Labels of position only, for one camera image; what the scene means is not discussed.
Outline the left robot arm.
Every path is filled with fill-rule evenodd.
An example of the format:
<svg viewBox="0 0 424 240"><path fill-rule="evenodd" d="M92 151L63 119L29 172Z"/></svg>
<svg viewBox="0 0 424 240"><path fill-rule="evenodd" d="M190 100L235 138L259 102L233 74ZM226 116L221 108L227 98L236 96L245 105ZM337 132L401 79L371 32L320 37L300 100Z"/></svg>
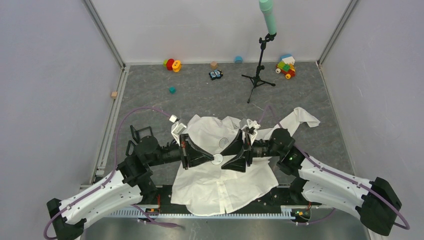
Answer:
<svg viewBox="0 0 424 240"><path fill-rule="evenodd" d="M160 146L153 136L144 136L115 170L97 183L67 199L53 198L46 204L54 240L75 240L99 219L123 207L153 203L157 188L150 166L181 162L184 169L210 162L214 156L197 146L188 134L180 142Z"/></svg>

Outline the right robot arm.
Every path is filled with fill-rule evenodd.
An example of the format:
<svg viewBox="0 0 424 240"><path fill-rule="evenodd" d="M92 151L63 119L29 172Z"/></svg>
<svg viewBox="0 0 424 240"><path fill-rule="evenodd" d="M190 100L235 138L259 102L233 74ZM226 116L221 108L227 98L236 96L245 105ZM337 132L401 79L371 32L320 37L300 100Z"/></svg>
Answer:
<svg viewBox="0 0 424 240"><path fill-rule="evenodd" d="M390 235L400 216L402 203L387 180L356 177L318 161L295 145L287 129L277 128L267 139L255 141L239 130L221 155L232 156L223 170L241 173L254 158L278 157L277 167L295 177L288 191L293 203L317 203L341 210L381 236Z"/></svg>

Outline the white button shirt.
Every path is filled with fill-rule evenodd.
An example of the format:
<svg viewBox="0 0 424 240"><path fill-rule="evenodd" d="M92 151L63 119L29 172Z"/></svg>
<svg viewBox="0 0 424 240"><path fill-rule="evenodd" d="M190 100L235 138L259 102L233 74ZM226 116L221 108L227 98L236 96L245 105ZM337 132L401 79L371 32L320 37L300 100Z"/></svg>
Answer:
<svg viewBox="0 0 424 240"><path fill-rule="evenodd" d="M214 155L224 150L219 147L219 141L227 138L228 146L239 128L238 118L194 115L185 133L196 145ZM213 216L235 212L278 186L278 180L269 166L269 157L254 159L245 172L221 169L231 158L230 155L224 156L220 165L213 165L209 161L187 170L180 166L170 202L186 206L196 216Z"/></svg>

